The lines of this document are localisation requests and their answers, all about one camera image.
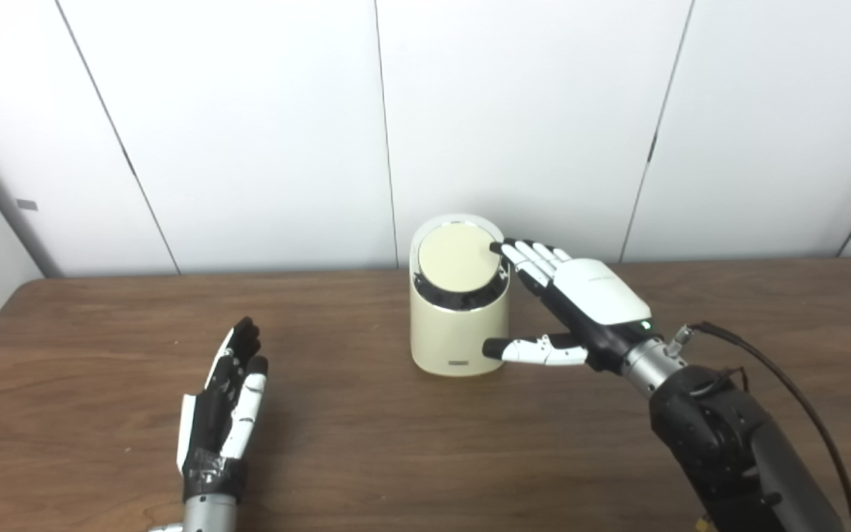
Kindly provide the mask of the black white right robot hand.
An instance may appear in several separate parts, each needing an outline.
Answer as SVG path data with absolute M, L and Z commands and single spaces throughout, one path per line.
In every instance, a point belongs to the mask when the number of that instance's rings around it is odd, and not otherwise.
M 565 326 L 565 333 L 488 338 L 486 359 L 540 366 L 580 366 L 621 376 L 629 351 L 658 337 L 652 314 L 612 269 L 597 259 L 574 259 L 563 249 L 507 238 L 490 250 Z

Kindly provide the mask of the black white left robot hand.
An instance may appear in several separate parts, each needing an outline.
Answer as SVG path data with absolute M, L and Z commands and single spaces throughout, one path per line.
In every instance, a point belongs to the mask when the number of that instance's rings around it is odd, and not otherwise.
M 249 480 L 245 451 L 267 388 L 269 361 L 249 316 L 224 337 L 196 394 L 182 397 L 177 468 L 182 501 L 225 495 L 240 502 Z

